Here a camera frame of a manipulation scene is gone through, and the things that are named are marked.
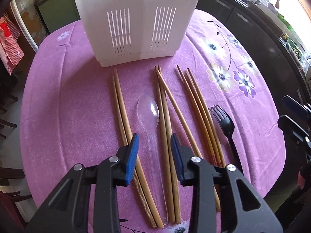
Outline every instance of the chopsticks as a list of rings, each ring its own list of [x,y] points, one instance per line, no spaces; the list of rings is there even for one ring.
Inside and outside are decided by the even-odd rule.
[[[213,146],[212,146],[212,142],[211,142],[211,139],[210,139],[210,136],[207,132],[207,128],[205,126],[205,123],[204,123],[204,120],[203,120],[203,116],[205,116],[205,113],[201,111],[201,106],[199,107],[200,103],[201,102],[197,102],[197,98],[195,97],[195,93],[192,91],[192,89],[190,88],[189,84],[191,84],[191,81],[190,79],[188,78],[188,81],[186,80],[185,76],[183,75],[182,71],[180,70],[179,66],[177,66],[177,69],[180,73],[180,76],[183,80],[183,83],[186,87],[186,90],[189,94],[189,97],[191,99],[191,103],[195,109],[195,112],[197,114],[197,117],[198,119],[200,120],[200,124],[201,124],[201,128],[203,129],[203,133],[204,133],[204,138],[207,142],[207,145],[208,145],[208,148],[209,148],[209,153],[210,153],[210,157],[211,157],[211,163],[214,165],[214,166],[217,166],[218,165],[218,162],[216,160],[216,157],[215,157],[215,153],[214,153],[214,150],[213,150]]]
[[[181,122],[181,125],[183,126],[183,128],[185,130],[185,133],[186,133],[187,138],[188,138],[188,140],[189,140],[189,142],[191,144],[191,147],[192,147],[192,150],[194,151],[194,154],[196,156],[200,157],[200,158],[203,158],[203,156],[202,156],[202,154],[201,154],[201,152],[200,152],[200,150],[199,150],[199,148],[198,148],[198,146],[197,146],[197,144],[196,144],[196,142],[194,140],[194,137],[193,137],[193,135],[192,135],[192,133],[191,133],[189,127],[188,127],[188,124],[187,124],[185,118],[183,117],[183,114],[181,113],[181,111],[180,111],[180,109],[179,109],[179,107],[177,105],[177,102],[175,101],[175,99],[174,99],[174,97],[173,97],[169,87],[167,86],[167,84],[166,84],[165,80],[163,79],[163,77],[162,77],[161,73],[159,72],[159,70],[157,70],[156,72],[158,74],[158,78],[161,81],[162,86],[164,87],[164,89],[165,89],[165,91],[166,91],[166,93],[167,93],[167,95],[168,95],[168,97],[169,97],[169,99],[170,99],[170,101],[171,101],[175,111],[176,111],[176,114],[178,115],[178,118],[179,118],[179,120]],[[215,193],[215,200],[216,200],[216,208],[217,208],[218,211],[220,211],[220,200],[219,200],[219,197],[218,197],[218,194],[216,192],[215,187],[214,187],[214,193]]]
[[[161,67],[155,67],[162,74]],[[178,180],[170,147],[170,138],[172,135],[172,126],[170,122],[169,109],[166,100],[166,94],[160,81],[158,81],[158,99],[159,99],[159,113],[160,113],[160,129],[164,146],[164,160],[165,160],[165,174],[167,181],[167,197],[168,197],[168,212],[170,222],[181,223],[180,200]]]
[[[198,86],[197,81],[195,80],[193,73],[191,72],[190,68],[187,68],[187,70],[190,75],[189,81],[191,81],[191,91],[196,95],[196,102],[199,103],[200,105],[200,111],[203,114],[203,120],[204,120],[205,126],[207,128],[209,137],[211,138],[213,148],[216,152],[215,154],[217,157],[218,166],[225,167],[226,162],[225,162],[224,154],[223,154],[220,141],[215,130],[215,126],[214,126],[214,122],[211,117],[211,113],[208,110],[208,107],[203,98],[202,92]]]
[[[128,121],[125,104],[122,96],[121,86],[119,82],[117,69],[114,69],[114,98],[118,114],[118,123],[121,130],[122,141],[124,145],[128,145],[132,139],[132,131]],[[139,197],[143,203],[144,209],[150,220],[152,227],[164,228],[159,212],[155,206],[145,174],[142,169],[139,156],[137,155],[136,166],[134,171],[134,183],[136,185]]]

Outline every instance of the fork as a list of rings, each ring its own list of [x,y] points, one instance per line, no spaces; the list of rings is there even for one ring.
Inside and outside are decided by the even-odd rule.
[[[234,123],[226,111],[218,104],[209,109],[217,119],[223,134],[227,137],[236,167],[243,173],[242,165],[235,144],[232,139],[234,132]]]

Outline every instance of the plastic spoon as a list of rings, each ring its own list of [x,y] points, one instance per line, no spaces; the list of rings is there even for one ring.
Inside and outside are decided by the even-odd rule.
[[[147,132],[148,147],[150,152],[150,166],[153,178],[152,190],[154,193],[155,205],[158,208],[163,224],[167,224],[168,215],[166,208],[166,200],[160,169],[159,152],[157,150],[155,140],[156,127],[159,122],[159,109],[156,102],[149,95],[142,95],[139,98],[137,104],[137,117],[142,126],[144,127],[145,131]],[[156,189],[157,184],[161,185],[162,189],[161,191],[158,191],[158,189]],[[162,209],[159,207],[160,200],[164,202],[163,206],[161,206]]]

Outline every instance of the cabinet handle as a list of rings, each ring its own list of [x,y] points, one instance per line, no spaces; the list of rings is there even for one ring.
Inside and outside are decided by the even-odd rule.
[[[300,103],[301,103],[301,105],[303,106],[303,105],[304,105],[304,101],[302,100],[301,93],[300,93],[300,90],[299,90],[299,89],[297,89],[297,94],[298,94],[298,98],[299,98],[299,100],[300,100]]]
[[[236,13],[238,17],[240,17],[243,21],[245,21],[246,23],[248,23],[249,25],[252,26],[251,22],[248,21],[245,17],[243,17],[240,13]]]
[[[220,5],[224,6],[227,9],[231,9],[228,5],[226,5],[225,3],[221,2],[220,0],[215,0],[217,3],[219,3]]]

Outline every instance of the purple flower print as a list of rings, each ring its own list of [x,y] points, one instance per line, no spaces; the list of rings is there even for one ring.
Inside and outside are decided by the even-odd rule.
[[[239,89],[244,92],[244,95],[246,97],[250,95],[252,98],[254,98],[256,92],[254,90],[255,85],[251,77],[249,77],[244,72],[244,70],[241,70],[239,68],[238,71],[233,71],[233,73],[234,73],[233,78],[238,82]]]
[[[240,45],[240,42],[237,41],[237,39],[232,34],[227,34],[227,39],[229,39],[230,43],[234,44],[236,48],[239,48],[242,50],[242,46]]]

